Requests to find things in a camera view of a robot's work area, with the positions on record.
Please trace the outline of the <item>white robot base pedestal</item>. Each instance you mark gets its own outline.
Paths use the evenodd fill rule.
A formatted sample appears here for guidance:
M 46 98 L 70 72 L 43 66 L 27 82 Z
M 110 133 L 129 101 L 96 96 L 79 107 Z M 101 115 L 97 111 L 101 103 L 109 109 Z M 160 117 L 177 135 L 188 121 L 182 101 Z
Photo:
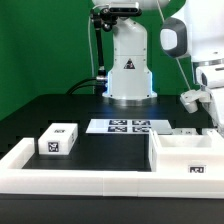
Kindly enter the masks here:
M 143 11 L 166 7 L 170 0 L 92 0 L 94 6 L 105 3 L 138 2 Z M 114 59 L 106 72 L 102 97 L 106 102 L 123 106 L 141 106 L 154 101 L 153 74 L 147 66 L 148 34 L 132 17 L 119 17 L 113 32 Z

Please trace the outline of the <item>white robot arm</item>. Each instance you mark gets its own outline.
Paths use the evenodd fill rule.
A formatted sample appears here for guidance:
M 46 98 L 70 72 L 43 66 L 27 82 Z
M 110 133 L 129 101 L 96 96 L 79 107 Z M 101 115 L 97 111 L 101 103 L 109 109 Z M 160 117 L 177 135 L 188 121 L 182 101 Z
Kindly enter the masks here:
M 160 43 L 168 56 L 191 59 L 200 89 L 181 94 L 186 110 L 196 112 L 199 101 L 224 133 L 224 0 L 186 0 L 163 22 Z

